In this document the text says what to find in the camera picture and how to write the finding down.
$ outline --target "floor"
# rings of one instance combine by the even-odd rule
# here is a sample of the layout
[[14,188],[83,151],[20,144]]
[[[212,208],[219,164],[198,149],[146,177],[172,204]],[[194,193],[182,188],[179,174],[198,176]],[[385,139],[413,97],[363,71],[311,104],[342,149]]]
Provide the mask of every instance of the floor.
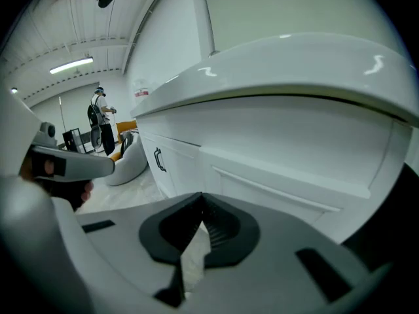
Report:
[[[114,152],[118,151],[119,148],[120,145],[115,148]],[[104,152],[95,155],[106,157]],[[149,166],[137,178],[120,186],[108,186],[103,178],[94,179],[93,183],[92,196],[77,210],[77,214],[111,211],[164,199],[155,183]],[[181,256],[186,297],[193,293],[193,288],[204,277],[204,256],[210,251],[208,231],[201,224]]]

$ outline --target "white ceiling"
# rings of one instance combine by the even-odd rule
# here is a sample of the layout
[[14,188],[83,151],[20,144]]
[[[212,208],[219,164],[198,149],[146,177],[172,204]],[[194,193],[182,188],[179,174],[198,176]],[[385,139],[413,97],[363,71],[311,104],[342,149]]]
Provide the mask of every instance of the white ceiling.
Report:
[[[56,95],[57,90],[121,73],[147,3],[150,0],[114,0],[101,9],[95,0],[35,0],[0,55],[0,79],[7,88],[16,87],[17,96],[26,103],[33,103]],[[94,62],[49,73],[87,56]]]

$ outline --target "ceiling light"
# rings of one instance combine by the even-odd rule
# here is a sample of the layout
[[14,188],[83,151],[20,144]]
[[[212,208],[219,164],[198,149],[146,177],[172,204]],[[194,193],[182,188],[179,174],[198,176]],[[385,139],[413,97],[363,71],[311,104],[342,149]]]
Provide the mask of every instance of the ceiling light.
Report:
[[54,73],[67,70],[67,69],[70,69],[72,67],[76,67],[76,66],[80,66],[80,65],[84,65],[84,64],[89,64],[89,63],[93,63],[93,58],[92,57],[83,58],[82,60],[72,61],[71,63],[66,63],[64,65],[55,67],[55,68],[50,70],[50,73],[53,75]]

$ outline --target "red label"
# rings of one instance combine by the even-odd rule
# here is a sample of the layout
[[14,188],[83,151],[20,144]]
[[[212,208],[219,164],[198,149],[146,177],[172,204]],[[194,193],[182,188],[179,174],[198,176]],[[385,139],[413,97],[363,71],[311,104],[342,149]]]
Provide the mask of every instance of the red label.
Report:
[[135,93],[136,97],[147,96],[147,95],[149,95],[149,91],[141,91],[141,92]]

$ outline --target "black pants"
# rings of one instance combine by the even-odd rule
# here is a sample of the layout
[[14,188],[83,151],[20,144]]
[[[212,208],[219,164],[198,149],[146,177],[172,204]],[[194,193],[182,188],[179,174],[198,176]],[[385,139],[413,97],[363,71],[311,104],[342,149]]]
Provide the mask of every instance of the black pants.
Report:
[[113,133],[112,133],[112,127],[108,124],[102,124],[100,126],[101,138],[102,138],[102,144],[103,148],[105,149],[106,156],[110,155],[115,150],[115,142],[113,141]]

